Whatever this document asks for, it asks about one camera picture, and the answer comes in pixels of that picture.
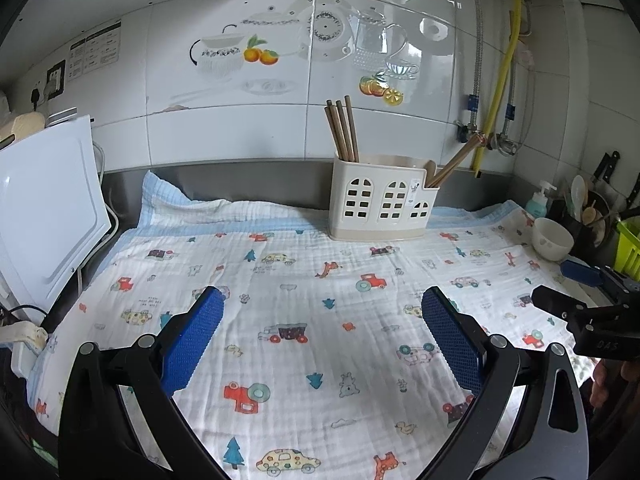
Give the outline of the right human hand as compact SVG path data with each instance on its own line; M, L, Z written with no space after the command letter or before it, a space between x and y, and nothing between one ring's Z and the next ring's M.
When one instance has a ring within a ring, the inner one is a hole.
M634 382L639 378L638 362L621 362L600 360L593 370L592 386L589 402L593 408L602 408L610 396L610 387L616 380Z

